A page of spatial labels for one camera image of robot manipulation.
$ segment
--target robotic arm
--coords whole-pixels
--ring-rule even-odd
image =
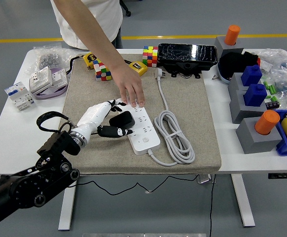
[[[116,138],[131,134],[132,130],[101,126],[110,111],[121,111],[117,105],[125,106],[124,103],[112,100],[90,107],[73,130],[71,121],[63,114],[48,112],[40,116],[37,119],[39,128],[54,133],[37,151],[40,158],[35,166],[13,175],[1,176],[0,221],[19,208],[45,205],[79,178],[79,170],[72,167],[62,155],[63,151],[76,156],[80,148],[90,142],[90,136],[95,132],[100,136]],[[65,124],[70,124],[69,132],[40,126],[45,120],[59,115],[68,121]]]

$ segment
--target plastic bag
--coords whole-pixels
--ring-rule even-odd
[[[287,53],[282,49],[263,49],[256,51],[261,59],[262,82],[273,85],[281,109],[287,109]]]
[[[45,67],[50,69],[68,69],[70,67],[70,59],[76,56],[76,52],[72,49],[62,48],[61,43],[55,43],[46,46],[34,47],[36,59],[34,63],[26,70],[31,75]]]

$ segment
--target yellow floor line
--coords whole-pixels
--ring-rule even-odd
[[[171,39],[214,39],[223,35],[178,35],[178,36],[123,36],[123,40],[171,40]],[[239,35],[239,38],[287,38],[287,34],[255,34]],[[22,43],[22,42],[48,42],[63,41],[62,38],[38,38],[38,39],[0,39],[0,43]]]

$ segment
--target white robotic hand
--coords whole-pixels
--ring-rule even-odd
[[[103,137],[118,138],[132,133],[132,130],[118,128],[115,126],[101,126],[101,123],[110,111],[122,111],[118,105],[125,106],[123,102],[110,100],[94,105],[84,113],[77,124],[70,132],[70,136],[80,147],[84,147],[90,142],[91,134],[98,133]]]

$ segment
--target blue tray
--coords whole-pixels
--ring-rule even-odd
[[[281,119],[284,117],[284,115],[287,113],[287,110],[275,110],[281,117]],[[276,128],[278,129],[280,135],[282,136],[282,141],[277,144],[276,151],[278,155],[280,156],[287,156],[287,137],[284,133],[283,127],[281,126],[281,123],[277,123]]]

